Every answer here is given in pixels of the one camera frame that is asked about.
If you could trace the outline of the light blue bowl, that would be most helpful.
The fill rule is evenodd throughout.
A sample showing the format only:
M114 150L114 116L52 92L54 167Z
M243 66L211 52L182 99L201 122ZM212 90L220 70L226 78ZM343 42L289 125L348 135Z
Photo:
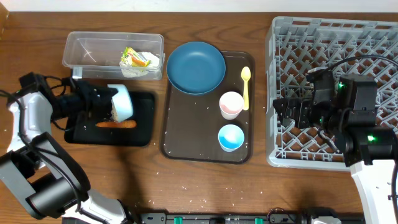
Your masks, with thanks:
M108 87L118 89L118 93L111 99L118 113L118 122L127 120L134 114L131 97L127 88L122 84L108 84Z

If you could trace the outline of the white rice pile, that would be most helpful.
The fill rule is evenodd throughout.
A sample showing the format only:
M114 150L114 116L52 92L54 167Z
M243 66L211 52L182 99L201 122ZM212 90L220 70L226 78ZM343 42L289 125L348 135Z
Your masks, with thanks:
M118 113L114 104L112 104L111 119L118 123Z

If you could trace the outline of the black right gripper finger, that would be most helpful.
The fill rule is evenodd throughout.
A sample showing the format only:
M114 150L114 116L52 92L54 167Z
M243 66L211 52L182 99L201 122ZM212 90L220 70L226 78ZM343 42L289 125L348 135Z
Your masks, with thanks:
M288 126L291 122L296 123L297 115L294 113L282 113L277 112L277 119L280 121L281 125Z
M276 111L285 111L287 108L296 107L298 103L298 98L279 98L274 100L272 105Z

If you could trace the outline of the pink plastic cup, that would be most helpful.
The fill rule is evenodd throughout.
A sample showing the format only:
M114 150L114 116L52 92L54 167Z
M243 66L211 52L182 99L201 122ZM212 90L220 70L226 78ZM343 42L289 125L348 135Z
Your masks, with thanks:
M239 93L229 91L221 96L219 106L222 117L227 120L232 120L243 110L244 100Z

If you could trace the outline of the white paper napkin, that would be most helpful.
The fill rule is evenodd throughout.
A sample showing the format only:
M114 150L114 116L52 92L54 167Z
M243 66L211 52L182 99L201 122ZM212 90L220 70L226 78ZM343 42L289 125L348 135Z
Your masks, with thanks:
M156 72L157 67L160 64L160 59L150 53L150 52L138 52L141 56L143 56L145 59L149 61L148 66L142 67L138 66L136 64L133 64L133 62L122 62L120 61L119 66L122 68L122 74L126 78L147 78L149 76L150 72Z

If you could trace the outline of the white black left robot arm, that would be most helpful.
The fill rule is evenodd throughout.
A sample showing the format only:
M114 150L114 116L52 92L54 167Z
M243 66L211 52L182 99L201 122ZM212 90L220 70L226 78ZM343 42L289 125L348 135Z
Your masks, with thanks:
M54 95L47 77L30 73L21 89L1 91L13 115L13 134L1 156L1 181L33 218L61 218L63 223L140 223L120 200L91 188L81 166L53 138L51 125L72 115L89 115L111 104L116 121L132 116L124 85L96 86L84 80L61 79L69 94Z

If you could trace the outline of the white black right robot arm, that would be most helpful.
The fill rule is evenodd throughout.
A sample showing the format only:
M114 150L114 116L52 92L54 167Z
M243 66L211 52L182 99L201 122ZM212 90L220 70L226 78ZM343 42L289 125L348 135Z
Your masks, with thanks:
M344 157L358 189L366 223L397 223L397 136L376 124L377 83L370 77L314 75L310 98L273 101L279 119L292 119L299 129L316 127L321 139Z

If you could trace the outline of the green yellow snack wrapper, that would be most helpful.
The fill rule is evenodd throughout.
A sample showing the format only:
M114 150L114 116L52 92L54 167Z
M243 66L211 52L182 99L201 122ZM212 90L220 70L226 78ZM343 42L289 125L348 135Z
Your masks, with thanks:
M136 52L131 47L126 47L122 56L121 62L132 67L147 67L150 64L150 60Z

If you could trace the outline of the orange carrot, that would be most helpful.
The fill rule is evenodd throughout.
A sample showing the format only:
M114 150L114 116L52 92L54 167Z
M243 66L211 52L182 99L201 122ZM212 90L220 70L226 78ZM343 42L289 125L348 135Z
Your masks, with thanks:
M131 129L137 126L134 120L125 120L120 123L114 121L102 121L96 124L99 128L121 128L121 129Z

